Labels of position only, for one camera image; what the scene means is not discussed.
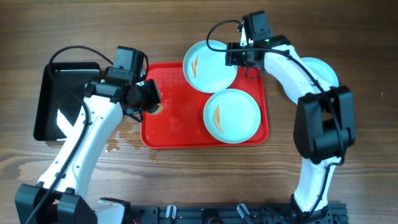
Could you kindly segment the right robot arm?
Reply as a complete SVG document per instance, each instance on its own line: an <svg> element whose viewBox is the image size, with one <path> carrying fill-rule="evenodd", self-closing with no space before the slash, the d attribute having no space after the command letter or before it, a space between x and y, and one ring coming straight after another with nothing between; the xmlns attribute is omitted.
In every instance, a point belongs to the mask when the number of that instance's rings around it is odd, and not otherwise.
<svg viewBox="0 0 398 224"><path fill-rule="evenodd" d="M303 159L292 206L301 221L322 216L333 171L356 139L351 90L324 80L283 35L230 42L226 64L265 70L297 105L294 143Z"/></svg>

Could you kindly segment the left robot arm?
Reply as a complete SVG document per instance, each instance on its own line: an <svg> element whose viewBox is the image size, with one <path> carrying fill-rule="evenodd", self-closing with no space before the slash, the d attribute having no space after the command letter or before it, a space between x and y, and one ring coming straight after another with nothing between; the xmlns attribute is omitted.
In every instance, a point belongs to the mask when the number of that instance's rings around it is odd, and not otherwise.
<svg viewBox="0 0 398 224"><path fill-rule="evenodd" d="M21 223L132 223L131 204L104 197L86 202L90 179L104 145L132 106L139 114L156 108L160 94L150 79L101 80L85 88L81 114L50 167L36 185L22 184L15 197Z"/></svg>

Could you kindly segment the green and yellow sponge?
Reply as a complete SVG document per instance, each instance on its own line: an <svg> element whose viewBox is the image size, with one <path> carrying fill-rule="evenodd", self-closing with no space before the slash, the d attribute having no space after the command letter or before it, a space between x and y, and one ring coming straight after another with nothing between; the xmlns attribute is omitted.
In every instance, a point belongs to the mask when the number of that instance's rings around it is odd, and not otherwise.
<svg viewBox="0 0 398 224"><path fill-rule="evenodd" d="M153 106L151 109L147 110L146 113L151 115L160 114L164 110L164 107L161 104Z"/></svg>

